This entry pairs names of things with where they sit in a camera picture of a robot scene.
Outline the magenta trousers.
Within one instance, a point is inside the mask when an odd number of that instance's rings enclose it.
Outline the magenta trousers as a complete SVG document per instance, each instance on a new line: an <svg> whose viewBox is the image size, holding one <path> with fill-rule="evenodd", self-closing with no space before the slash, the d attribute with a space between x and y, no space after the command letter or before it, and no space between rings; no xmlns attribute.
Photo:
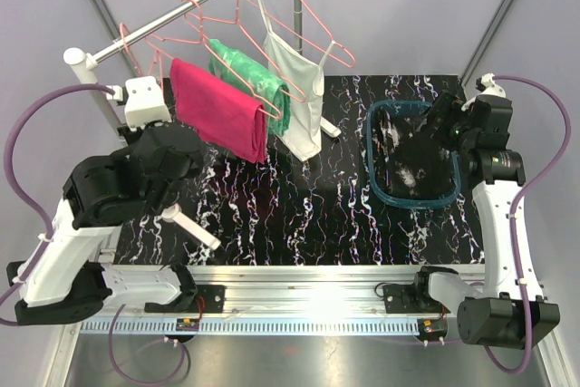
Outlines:
<svg viewBox="0 0 580 387"><path fill-rule="evenodd" d="M169 79L177 119L198 136L251 163L266 161L266 115L261 102L178 58Z"/></svg>

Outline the pink hanger of magenta trousers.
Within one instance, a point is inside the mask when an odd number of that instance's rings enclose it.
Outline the pink hanger of magenta trousers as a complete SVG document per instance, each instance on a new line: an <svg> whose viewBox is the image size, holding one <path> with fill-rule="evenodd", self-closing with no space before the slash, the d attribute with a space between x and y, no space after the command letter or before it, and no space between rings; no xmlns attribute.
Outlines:
<svg viewBox="0 0 580 387"><path fill-rule="evenodd" d="M189 27L191 27L194 31L198 32L198 39L197 40L187 40L187 39L183 39L183 38L160 37L160 36L157 36L155 34L152 34L151 37L153 37L154 39L156 39L160 42L163 42L163 43L169 41L169 42L177 43L177 44L202 45L210 53L210 57L209 57L209 60L210 60L211 56L212 56L212 51L210 50L210 48L208 46L208 40L215 39L215 38L209 38L204 32L204 22L207 21L207 18L203 15L203 12L200 8L200 3L198 3L196 0L181 0L181 1L182 2L185 2L185 1L191 2L198 10L197 15L194 13L189 13L189 12L186 12L183 14L185 23ZM263 99L262 97L259 97L259 96L252 96L252 97L254 97L255 99L258 99L262 103L266 101L265 99ZM265 108L262 110L262 112L266 116L270 116L270 113L268 113L265 110Z"/></svg>

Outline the green tie-dye trousers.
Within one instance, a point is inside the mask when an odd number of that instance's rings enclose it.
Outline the green tie-dye trousers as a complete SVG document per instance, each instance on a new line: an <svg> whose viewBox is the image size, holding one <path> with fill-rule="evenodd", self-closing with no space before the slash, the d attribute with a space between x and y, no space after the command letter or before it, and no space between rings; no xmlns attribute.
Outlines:
<svg viewBox="0 0 580 387"><path fill-rule="evenodd" d="M212 51L209 71L222 81L250 96L265 99L268 132L283 136L291 119L289 88L285 81L265 66L238 49L222 44L218 39L209 39Z"/></svg>

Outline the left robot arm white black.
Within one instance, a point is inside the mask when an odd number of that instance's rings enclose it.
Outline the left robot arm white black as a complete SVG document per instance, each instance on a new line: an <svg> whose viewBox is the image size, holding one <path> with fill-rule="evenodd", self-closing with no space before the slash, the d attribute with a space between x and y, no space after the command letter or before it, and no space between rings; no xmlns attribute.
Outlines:
<svg viewBox="0 0 580 387"><path fill-rule="evenodd" d="M198 288L185 266L123 273L91 257L117 239L126 222L174 206L183 182L203 169L203 153L192 129L161 123L123 149L79 163L63 185L52 233L27 261L6 268L20 295L16 325L74 324L112 305L147 313L192 308Z"/></svg>

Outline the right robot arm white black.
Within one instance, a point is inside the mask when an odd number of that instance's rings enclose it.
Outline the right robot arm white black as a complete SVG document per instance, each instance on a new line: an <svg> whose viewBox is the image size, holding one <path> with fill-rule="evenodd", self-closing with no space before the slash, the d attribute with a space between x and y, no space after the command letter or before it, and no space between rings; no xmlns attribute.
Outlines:
<svg viewBox="0 0 580 387"><path fill-rule="evenodd" d="M479 216L485 278L477 289L450 268L425 266L411 300L422 311L442 304L463 343L523 350L559 324L560 311L546 301L531 261L524 162L508 148L512 114L511 100L489 92L470 103L444 92L422 114L420 133L459 154Z"/></svg>

